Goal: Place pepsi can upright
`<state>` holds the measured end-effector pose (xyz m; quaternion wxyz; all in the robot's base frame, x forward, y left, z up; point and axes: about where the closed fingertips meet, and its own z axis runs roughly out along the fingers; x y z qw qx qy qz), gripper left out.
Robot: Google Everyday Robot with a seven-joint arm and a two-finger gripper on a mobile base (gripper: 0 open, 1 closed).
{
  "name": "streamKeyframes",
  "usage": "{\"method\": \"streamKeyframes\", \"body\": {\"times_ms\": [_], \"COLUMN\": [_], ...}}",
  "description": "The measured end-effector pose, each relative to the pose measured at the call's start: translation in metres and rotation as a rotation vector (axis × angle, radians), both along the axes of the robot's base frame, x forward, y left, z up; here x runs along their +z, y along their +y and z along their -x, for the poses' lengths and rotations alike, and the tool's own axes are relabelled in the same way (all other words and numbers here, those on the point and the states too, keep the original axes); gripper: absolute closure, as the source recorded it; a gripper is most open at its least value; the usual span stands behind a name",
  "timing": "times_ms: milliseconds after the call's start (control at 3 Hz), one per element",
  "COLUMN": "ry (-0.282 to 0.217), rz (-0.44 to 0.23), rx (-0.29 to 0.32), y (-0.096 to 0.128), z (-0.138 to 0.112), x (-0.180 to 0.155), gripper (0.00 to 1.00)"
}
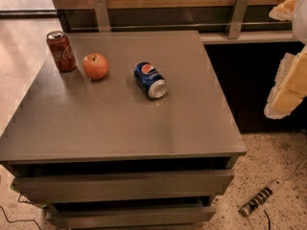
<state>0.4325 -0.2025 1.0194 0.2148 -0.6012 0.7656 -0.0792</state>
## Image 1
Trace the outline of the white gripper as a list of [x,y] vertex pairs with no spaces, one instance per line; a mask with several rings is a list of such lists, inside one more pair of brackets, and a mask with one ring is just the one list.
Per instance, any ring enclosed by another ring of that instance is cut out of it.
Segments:
[[[285,0],[272,8],[269,17],[292,21],[294,38],[307,44],[307,0]],[[289,116],[307,96],[307,53],[286,53],[281,59],[264,114],[270,119]]]

